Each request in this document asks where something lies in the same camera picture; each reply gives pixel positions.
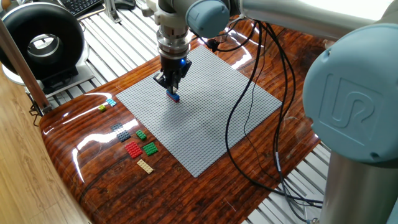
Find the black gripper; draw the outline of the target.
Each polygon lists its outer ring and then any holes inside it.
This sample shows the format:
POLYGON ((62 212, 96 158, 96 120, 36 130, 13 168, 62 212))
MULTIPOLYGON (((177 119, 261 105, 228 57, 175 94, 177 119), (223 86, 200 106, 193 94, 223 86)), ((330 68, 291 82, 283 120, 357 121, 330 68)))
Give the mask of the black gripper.
POLYGON ((181 79, 185 78, 192 62, 186 57, 178 59, 161 57, 160 62, 162 66, 161 72, 154 76, 154 80, 169 93, 176 93, 181 79))

